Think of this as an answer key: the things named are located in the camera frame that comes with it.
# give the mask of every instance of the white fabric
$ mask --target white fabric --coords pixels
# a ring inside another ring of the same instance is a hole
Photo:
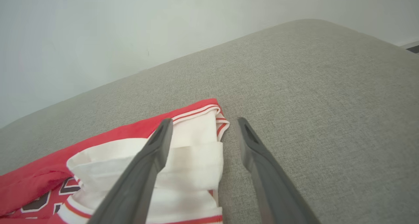
[[[147,223],[221,215],[217,197],[214,199],[208,192],[218,189],[223,173],[223,144],[219,142],[219,126],[216,125],[216,117],[221,114],[214,108],[197,112],[200,113],[173,121],[168,159],[156,178]],[[147,140],[111,141],[85,149],[70,158],[67,167],[80,179],[81,189],[67,200],[69,204],[83,213],[93,214]],[[86,223],[88,220],[71,219],[69,213],[65,207],[58,215],[68,223]]]

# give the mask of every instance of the white baseboard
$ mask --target white baseboard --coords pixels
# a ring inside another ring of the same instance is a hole
[[[408,44],[402,45],[400,47],[401,48],[412,48],[412,47],[415,47],[415,46],[419,46],[419,41],[408,43]]]

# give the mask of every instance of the white wall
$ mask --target white wall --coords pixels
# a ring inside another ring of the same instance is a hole
[[[419,0],[0,0],[0,127],[103,84],[276,24],[320,18],[396,45]]]

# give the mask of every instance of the red and white garment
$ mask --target red and white garment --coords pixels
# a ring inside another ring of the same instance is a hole
[[[220,139],[229,122],[209,99],[115,128],[1,176],[0,224],[86,223],[164,118],[173,119],[172,142],[147,223],[222,223],[216,190]]]

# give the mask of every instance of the gray fabric surface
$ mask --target gray fabric surface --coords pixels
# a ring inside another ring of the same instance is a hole
[[[419,57],[319,20],[272,27],[19,119],[0,130],[0,172],[212,97],[231,122],[247,118],[322,223],[418,222]],[[260,223],[235,124],[223,142],[224,223]]]

